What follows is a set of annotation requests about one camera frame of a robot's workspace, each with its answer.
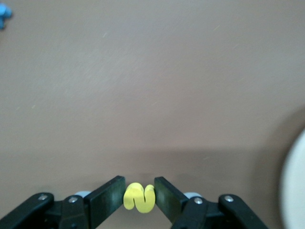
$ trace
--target yellow letter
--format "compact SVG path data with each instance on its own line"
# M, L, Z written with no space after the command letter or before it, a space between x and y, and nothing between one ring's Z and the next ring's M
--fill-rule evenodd
M139 183L130 184L124 194L123 203L127 210L134 208L134 205L141 213L150 212L155 204L156 196L153 185L148 185L145 188Z

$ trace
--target white round object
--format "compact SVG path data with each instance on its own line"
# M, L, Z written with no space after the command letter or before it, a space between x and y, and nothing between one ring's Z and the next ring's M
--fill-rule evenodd
M283 167L280 207L286 229L305 228L305 130L294 143Z

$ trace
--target metal bolt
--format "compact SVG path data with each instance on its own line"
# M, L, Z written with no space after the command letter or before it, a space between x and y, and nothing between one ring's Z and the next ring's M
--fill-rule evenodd
M228 201L228 202L233 202L233 201L234 201L234 199L233 199L232 196L225 196L224 199L225 199L226 201Z
M46 198L48 198L47 195L42 195L42 196L40 196L40 197L38 198L38 200L45 200Z
M78 200L77 197L71 197L71 198L69 199L69 203L75 203L77 200Z
M194 202L195 202L196 204L202 204L202 203L203 203L202 199L200 199L199 197L196 197L196 198L194 199Z

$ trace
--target gray tabletop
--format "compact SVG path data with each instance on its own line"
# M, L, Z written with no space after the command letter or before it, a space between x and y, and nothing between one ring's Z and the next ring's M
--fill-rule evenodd
M166 177L243 198L271 228L281 164L305 124L305 2L5 1L0 32L0 217ZM119 209L103 228L169 228Z

